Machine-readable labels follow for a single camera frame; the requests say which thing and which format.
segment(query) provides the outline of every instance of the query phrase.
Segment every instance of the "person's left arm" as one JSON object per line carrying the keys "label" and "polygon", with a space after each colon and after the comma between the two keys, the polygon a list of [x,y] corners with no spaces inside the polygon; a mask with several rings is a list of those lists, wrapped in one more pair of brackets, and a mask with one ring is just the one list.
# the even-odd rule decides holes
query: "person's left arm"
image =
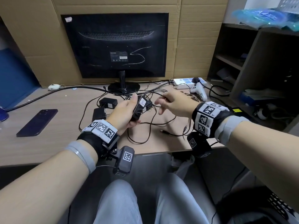
{"label": "person's left arm", "polygon": [[[137,95],[120,103],[107,122],[122,134],[137,123],[130,122]],[[77,140],[95,163],[98,156],[84,140]],[[89,175],[84,162],[63,150],[0,190],[0,223],[57,223]]]}

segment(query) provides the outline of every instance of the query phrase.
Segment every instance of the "leg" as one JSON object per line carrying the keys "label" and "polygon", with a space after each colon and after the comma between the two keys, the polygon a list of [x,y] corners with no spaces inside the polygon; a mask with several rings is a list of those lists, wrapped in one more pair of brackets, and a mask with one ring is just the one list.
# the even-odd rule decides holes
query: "leg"
{"label": "leg", "polygon": [[157,188],[157,212],[155,224],[209,224],[182,179],[167,174]]}
{"label": "leg", "polygon": [[142,224],[137,198],[124,180],[113,181],[101,196],[94,224]]}

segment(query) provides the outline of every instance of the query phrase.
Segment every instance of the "person's left hand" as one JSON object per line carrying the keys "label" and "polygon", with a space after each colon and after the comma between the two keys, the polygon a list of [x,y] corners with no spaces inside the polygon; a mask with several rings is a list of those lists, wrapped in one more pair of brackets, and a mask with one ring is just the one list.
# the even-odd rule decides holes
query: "person's left hand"
{"label": "person's left hand", "polygon": [[130,121],[133,115],[133,110],[137,104],[138,96],[133,94],[131,100],[125,100],[119,103],[114,111],[107,118],[107,122],[112,124],[118,131],[119,135],[122,135],[127,128],[131,128],[137,125],[138,121]]}

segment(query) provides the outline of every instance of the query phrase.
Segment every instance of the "yellow label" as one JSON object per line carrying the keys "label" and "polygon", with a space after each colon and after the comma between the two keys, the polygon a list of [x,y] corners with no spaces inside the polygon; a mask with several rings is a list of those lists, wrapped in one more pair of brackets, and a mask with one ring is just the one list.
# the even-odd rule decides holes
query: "yellow label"
{"label": "yellow label", "polygon": [[236,109],[233,109],[234,112],[242,112],[240,109],[236,108]]}

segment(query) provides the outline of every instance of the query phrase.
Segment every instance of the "person's right hand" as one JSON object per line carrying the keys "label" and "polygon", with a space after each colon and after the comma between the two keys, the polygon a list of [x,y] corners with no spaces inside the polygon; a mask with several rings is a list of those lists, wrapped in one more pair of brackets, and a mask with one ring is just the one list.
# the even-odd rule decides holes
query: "person's right hand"
{"label": "person's right hand", "polygon": [[176,116],[191,119],[192,113],[199,103],[179,90],[172,89],[155,101],[155,105],[158,104],[161,105],[158,112],[159,115],[162,115],[166,109],[169,109]]}

